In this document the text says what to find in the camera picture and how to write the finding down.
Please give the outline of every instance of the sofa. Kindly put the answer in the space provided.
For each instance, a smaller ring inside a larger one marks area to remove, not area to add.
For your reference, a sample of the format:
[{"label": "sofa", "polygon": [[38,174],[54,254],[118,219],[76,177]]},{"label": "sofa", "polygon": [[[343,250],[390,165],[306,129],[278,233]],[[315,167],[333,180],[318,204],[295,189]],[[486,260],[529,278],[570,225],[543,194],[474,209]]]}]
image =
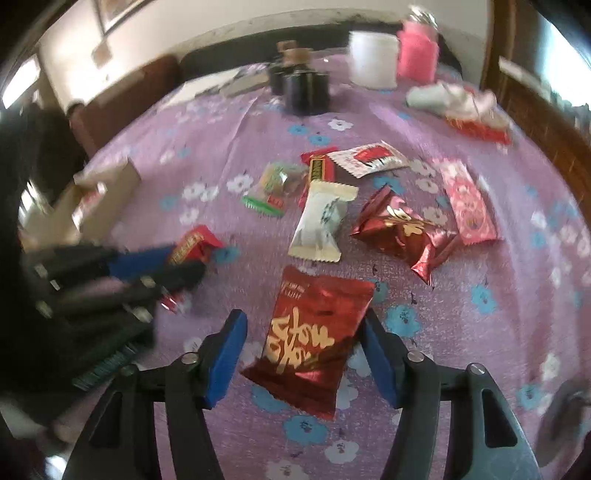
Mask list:
[{"label": "sofa", "polygon": [[88,157],[179,86],[180,80],[177,59],[166,55],[126,75],[87,105],[73,109],[70,125]]}]

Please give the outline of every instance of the picture frame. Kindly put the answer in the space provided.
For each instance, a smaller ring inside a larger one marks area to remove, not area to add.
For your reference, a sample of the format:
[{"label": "picture frame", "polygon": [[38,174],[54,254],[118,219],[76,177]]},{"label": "picture frame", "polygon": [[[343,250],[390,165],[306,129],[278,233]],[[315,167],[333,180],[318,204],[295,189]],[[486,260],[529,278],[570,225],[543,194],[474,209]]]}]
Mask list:
[{"label": "picture frame", "polygon": [[121,25],[152,0],[94,0],[96,15],[104,34]]}]

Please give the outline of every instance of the blue gripper pad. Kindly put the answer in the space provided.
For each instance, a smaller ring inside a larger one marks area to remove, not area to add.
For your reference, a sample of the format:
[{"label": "blue gripper pad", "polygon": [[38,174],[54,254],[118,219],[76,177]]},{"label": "blue gripper pad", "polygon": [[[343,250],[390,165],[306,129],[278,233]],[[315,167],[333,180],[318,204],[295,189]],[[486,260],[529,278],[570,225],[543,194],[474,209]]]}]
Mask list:
[{"label": "blue gripper pad", "polygon": [[164,247],[121,254],[109,262],[109,273],[111,277],[122,281],[140,277],[162,267],[174,247],[175,245],[165,245]]},{"label": "blue gripper pad", "polygon": [[224,327],[217,333],[221,342],[216,345],[216,355],[208,365],[209,379],[203,396],[209,408],[226,396],[230,380],[242,352],[248,332],[248,319],[242,310],[232,310]]},{"label": "blue gripper pad", "polygon": [[369,368],[380,395],[394,408],[400,408],[401,393],[397,390],[397,361],[404,369],[404,364],[394,358],[391,345],[402,340],[392,333],[387,333],[375,316],[373,311],[368,311],[361,324],[360,342],[367,358]]}]

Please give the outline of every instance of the cardboard box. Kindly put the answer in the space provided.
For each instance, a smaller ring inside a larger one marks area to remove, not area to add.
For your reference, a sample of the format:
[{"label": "cardboard box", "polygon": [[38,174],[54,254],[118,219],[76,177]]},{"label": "cardboard box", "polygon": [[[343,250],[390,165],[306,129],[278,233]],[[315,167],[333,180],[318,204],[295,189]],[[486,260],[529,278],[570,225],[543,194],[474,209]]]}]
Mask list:
[{"label": "cardboard box", "polygon": [[[104,170],[74,175],[73,181],[50,212],[31,212],[24,226],[28,237],[25,249],[72,245],[81,240],[102,241],[109,235],[140,181],[139,173],[129,159]],[[96,189],[98,183],[105,184],[106,192],[96,207],[84,217],[78,229],[72,213],[82,197]]]}]

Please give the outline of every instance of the white container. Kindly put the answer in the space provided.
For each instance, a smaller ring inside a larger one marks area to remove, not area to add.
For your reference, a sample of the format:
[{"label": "white container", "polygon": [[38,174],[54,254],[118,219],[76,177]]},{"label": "white container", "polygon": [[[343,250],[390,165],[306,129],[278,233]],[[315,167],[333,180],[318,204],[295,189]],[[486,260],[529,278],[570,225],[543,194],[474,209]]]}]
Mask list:
[{"label": "white container", "polygon": [[349,70],[351,81],[371,89],[396,88],[398,50],[395,35],[377,32],[349,34]]}]

